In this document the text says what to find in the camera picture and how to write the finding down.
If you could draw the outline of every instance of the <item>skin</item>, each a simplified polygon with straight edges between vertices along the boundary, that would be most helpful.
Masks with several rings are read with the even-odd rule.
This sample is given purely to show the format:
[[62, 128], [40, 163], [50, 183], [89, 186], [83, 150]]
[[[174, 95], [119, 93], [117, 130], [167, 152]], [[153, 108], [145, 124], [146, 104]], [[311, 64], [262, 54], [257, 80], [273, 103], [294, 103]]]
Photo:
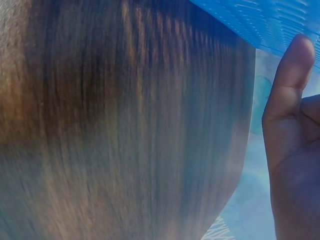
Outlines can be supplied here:
[[320, 95], [302, 99], [314, 62], [312, 42], [297, 35], [262, 118], [278, 240], [320, 239]]

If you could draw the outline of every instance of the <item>blue fabric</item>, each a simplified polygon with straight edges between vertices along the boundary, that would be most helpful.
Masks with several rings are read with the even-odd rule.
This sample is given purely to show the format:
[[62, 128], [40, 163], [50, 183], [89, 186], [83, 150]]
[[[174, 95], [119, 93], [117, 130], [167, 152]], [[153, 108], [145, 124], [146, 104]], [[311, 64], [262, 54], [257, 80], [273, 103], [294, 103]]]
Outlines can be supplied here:
[[320, 72], [319, 0], [191, 0], [257, 49], [282, 56], [296, 34], [316, 48]]

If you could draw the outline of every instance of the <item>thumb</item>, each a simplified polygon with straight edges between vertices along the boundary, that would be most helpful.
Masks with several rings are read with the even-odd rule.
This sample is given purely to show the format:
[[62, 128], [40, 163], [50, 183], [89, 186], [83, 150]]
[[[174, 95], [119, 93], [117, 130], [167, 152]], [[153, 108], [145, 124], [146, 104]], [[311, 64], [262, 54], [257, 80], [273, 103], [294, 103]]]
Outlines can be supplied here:
[[304, 143], [298, 116], [314, 62], [312, 42], [295, 36], [279, 63], [262, 118], [269, 171]]

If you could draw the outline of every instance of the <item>finger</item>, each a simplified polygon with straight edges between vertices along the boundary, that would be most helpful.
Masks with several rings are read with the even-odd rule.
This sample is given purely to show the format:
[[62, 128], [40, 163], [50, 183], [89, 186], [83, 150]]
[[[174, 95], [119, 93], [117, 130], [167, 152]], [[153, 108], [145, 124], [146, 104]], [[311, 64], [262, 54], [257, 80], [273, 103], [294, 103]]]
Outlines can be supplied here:
[[305, 116], [320, 124], [320, 94], [303, 98], [300, 110]]
[[320, 139], [320, 94], [301, 100], [301, 124], [308, 144]]
[[262, 120], [269, 170], [303, 144], [297, 117], [314, 62], [312, 42], [299, 34], [279, 63]]

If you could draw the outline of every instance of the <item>hand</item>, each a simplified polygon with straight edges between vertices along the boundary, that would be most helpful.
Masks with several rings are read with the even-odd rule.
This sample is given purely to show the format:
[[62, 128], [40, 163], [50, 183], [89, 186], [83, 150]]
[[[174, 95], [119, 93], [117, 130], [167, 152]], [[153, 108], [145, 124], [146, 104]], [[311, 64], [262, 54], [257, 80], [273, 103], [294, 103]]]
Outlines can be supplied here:
[[278, 240], [320, 240], [320, 95], [302, 99], [314, 62], [312, 42], [297, 35], [262, 118]]

